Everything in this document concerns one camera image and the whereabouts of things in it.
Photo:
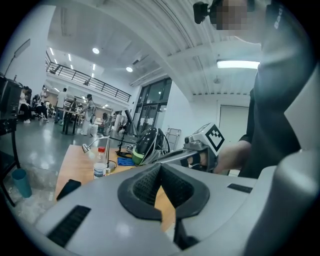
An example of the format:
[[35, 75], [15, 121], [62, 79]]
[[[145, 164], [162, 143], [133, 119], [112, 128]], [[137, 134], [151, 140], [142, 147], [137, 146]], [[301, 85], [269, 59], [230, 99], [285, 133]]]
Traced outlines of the person's right hand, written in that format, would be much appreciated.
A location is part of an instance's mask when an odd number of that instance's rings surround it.
[[206, 169], [208, 166], [208, 154], [204, 151], [198, 152], [187, 158], [189, 168], [195, 170]]

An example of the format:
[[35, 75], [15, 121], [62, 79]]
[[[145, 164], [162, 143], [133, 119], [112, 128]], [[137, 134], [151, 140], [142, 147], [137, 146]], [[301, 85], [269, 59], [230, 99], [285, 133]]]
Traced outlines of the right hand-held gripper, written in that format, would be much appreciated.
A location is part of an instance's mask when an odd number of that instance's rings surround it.
[[207, 123], [195, 131], [192, 135], [184, 138], [183, 148], [165, 154], [154, 162], [161, 164], [176, 164], [189, 168], [187, 159], [197, 153], [207, 153], [207, 168], [196, 169], [198, 171], [212, 173], [218, 163], [218, 155], [224, 145], [225, 138], [217, 125]]

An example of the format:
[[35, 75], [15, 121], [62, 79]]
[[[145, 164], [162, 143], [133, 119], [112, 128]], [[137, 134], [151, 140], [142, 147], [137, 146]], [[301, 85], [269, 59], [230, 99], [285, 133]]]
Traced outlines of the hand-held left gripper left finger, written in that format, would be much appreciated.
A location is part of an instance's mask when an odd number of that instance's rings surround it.
[[155, 208], [155, 203], [161, 183], [161, 165], [150, 165], [120, 184], [117, 190], [118, 200], [134, 217], [160, 221], [162, 213]]

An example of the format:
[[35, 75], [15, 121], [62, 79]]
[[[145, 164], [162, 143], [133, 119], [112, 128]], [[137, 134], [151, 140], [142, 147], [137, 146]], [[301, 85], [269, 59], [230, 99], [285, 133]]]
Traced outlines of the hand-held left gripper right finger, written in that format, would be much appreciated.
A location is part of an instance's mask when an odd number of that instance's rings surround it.
[[185, 250], [199, 242], [188, 235], [183, 219], [197, 216], [210, 198], [209, 188], [201, 181], [168, 164], [161, 165], [161, 186], [175, 209], [173, 242]]

